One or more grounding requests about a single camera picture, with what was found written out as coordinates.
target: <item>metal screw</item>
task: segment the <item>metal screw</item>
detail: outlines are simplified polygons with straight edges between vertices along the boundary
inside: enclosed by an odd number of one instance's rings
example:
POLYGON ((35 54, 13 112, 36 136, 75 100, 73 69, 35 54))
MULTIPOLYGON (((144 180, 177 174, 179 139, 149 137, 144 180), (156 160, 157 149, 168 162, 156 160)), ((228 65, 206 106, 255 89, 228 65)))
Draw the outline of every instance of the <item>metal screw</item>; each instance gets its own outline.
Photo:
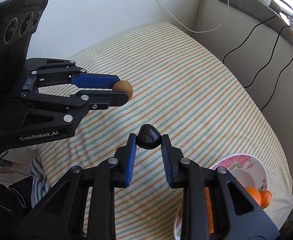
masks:
POLYGON ((64 116, 63 120, 66 121, 66 122, 71 122, 73 120, 73 117, 70 114, 66 114, 64 116))
POLYGON ((190 159, 188 159, 188 158, 182 158, 180 161, 183 164, 189 164, 190 163, 190 159))
POLYGON ((218 171, 219 173, 225 174, 225 173, 226 173, 226 168, 224 168, 224 167, 218 167, 218 168, 217 168, 217 171, 218 171))
POLYGON ((82 100, 88 100, 89 97, 88 97, 87 95, 82 95, 82 96, 81 96, 81 99, 82 99, 82 100))
POLYGON ((109 162, 110 164, 116 164, 116 163, 118 162, 118 159, 112 157, 112 158, 110 158, 110 159, 108 160, 108 162, 109 162))
POLYGON ((73 166, 71 168, 72 173, 78 173, 81 170, 80 166, 73 166))

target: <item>striped cloth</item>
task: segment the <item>striped cloth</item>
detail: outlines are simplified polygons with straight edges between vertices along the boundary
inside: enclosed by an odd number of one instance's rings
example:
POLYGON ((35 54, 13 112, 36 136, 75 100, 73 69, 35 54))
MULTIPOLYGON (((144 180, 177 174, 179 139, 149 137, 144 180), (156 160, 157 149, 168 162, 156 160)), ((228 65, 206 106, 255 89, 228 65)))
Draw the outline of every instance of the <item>striped cloth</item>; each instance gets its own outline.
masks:
POLYGON ((44 173, 39 157, 31 162, 30 174, 32 176, 31 206, 34 208, 51 189, 51 185, 44 173))
MULTIPOLYGON (((129 81, 133 98, 122 107, 91 111, 72 138, 39 149, 51 185, 74 165, 89 168, 112 157, 144 123, 168 133, 172 145, 209 167, 235 153, 256 156, 274 200, 266 209, 280 227, 293 207, 292 180, 282 147, 253 100, 207 49, 168 23, 137 28, 75 55, 89 73, 129 81)), ((68 96, 62 85, 42 93, 68 96)), ((181 190, 169 189, 160 148, 137 149, 131 186, 115 193, 117 239, 173 239, 181 190)), ((87 224, 89 199, 85 217, 87 224)))

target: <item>fabric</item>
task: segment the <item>fabric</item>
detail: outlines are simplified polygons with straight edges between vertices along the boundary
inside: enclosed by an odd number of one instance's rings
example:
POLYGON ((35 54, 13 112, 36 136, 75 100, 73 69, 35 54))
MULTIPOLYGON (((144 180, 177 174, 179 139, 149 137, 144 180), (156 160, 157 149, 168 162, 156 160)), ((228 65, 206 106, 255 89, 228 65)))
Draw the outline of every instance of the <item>fabric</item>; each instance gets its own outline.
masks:
MULTIPOLYGON (((276 13, 267 7, 259 0, 229 0, 230 6, 233 8, 253 17, 254 19, 263 22, 270 19, 276 13)), ((280 17, 275 17, 264 23, 266 26, 279 33, 283 26, 286 26, 286 22, 280 17)), ((280 34, 293 46, 293 30, 291 28, 284 28, 280 34)))
MULTIPOLYGON (((253 100, 207 49, 168 23, 120 34, 75 55, 89 73, 116 74, 133 86, 122 107, 91 111, 72 138, 46 143, 40 160, 51 185, 72 166, 89 168, 112 157, 129 133, 150 123, 173 146, 203 167, 235 153, 256 156, 268 175, 272 204, 265 210, 278 228, 293 208, 292 180, 282 147, 253 100)), ((68 96, 73 85, 43 88, 68 96)), ((116 189, 117 239, 173 239, 182 190, 169 189, 160 148, 138 147, 132 182, 116 189)), ((87 224, 89 200, 85 216, 87 224)))
MULTIPOLYGON (((31 187, 31 181, 22 181, 23 190, 28 191, 28 186, 31 187)), ((0 184, 0 239, 1 240, 16 240, 15 231, 19 223, 28 213, 28 209, 22 199, 23 194, 17 190, 21 183, 17 182, 12 188, 7 188, 0 184)))
POLYGON ((31 206, 34 206, 45 196, 51 189, 51 185, 42 168, 40 157, 34 159, 30 166, 32 176, 31 206))
POLYGON ((10 149, 4 157, 5 160, 15 163, 31 164, 32 160, 39 156, 36 145, 10 149))
POLYGON ((28 176, 25 179, 13 183, 9 185, 8 189, 15 193, 21 205, 24 206, 26 212, 29 213, 32 209, 30 198, 30 196, 32 196, 32 177, 28 176))

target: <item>white wall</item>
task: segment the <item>white wall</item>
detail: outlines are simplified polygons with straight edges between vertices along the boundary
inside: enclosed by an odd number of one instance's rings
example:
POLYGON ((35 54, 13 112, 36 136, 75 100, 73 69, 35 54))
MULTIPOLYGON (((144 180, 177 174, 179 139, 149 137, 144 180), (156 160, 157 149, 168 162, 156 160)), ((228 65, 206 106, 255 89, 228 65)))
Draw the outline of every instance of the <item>white wall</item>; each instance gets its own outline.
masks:
MULTIPOLYGON (((199 1, 163 0, 191 28, 199 1)), ((69 58, 124 31, 160 22, 177 24, 158 0, 49 0, 28 57, 69 58)))
MULTIPOLYGON (((209 30, 225 17, 227 5, 218 0, 204 0, 202 21, 195 30, 209 30)), ((251 29, 259 22, 230 7, 226 21, 220 28, 193 37, 221 61, 232 49, 239 46, 251 29)), ((277 33, 265 25, 257 27, 247 42, 227 56, 225 65, 243 86, 248 86, 257 71, 264 66, 272 52, 277 33)), ((277 76, 293 56, 293 46, 279 38, 271 63, 247 89, 254 102, 262 108, 270 98, 277 76)), ((275 94, 262 111, 283 147, 293 180, 293 62, 281 74, 275 94)))

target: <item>bowl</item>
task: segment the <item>bowl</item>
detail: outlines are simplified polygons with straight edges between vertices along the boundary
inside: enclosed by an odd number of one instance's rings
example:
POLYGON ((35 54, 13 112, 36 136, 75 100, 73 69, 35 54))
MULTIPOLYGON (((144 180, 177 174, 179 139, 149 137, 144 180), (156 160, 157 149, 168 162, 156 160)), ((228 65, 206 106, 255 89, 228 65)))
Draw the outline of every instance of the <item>bowl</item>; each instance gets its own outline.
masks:
MULTIPOLYGON (((225 167, 234 177, 236 177, 243 187, 253 187, 258 191, 267 190, 267 174, 263 164, 258 158, 245 153, 230 155, 219 160, 212 165, 210 169, 215 170, 218 167, 225 167)), ((175 240, 181 238, 182 228, 182 210, 183 201, 181 202, 174 219, 173 235, 175 240)))

